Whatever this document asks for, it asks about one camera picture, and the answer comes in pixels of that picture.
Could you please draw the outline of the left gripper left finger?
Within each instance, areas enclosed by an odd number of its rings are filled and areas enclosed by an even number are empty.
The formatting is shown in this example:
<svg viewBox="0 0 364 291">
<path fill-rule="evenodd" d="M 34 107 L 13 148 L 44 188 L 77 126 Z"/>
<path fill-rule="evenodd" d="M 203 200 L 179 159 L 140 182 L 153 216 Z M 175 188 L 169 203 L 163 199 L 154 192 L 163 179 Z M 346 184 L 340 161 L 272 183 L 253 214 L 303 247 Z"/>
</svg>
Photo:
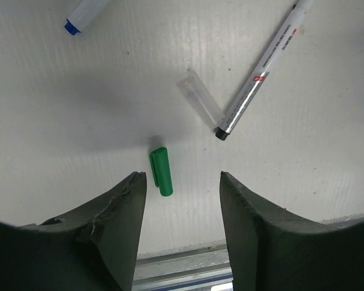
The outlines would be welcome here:
<svg viewBox="0 0 364 291">
<path fill-rule="evenodd" d="M 133 172 L 40 225 L 0 222 L 0 290 L 130 290 L 146 192 Z"/>
</svg>

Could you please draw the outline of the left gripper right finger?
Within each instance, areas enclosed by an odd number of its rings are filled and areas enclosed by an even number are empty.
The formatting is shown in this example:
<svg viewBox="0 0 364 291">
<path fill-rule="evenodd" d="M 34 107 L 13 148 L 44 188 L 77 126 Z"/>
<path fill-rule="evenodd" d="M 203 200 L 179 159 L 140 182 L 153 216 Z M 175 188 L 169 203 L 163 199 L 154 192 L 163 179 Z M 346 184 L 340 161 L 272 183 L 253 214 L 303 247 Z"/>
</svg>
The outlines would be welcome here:
<svg viewBox="0 0 364 291">
<path fill-rule="evenodd" d="M 220 204 L 235 290 L 364 290 L 364 221 L 308 220 L 227 172 Z"/>
</svg>

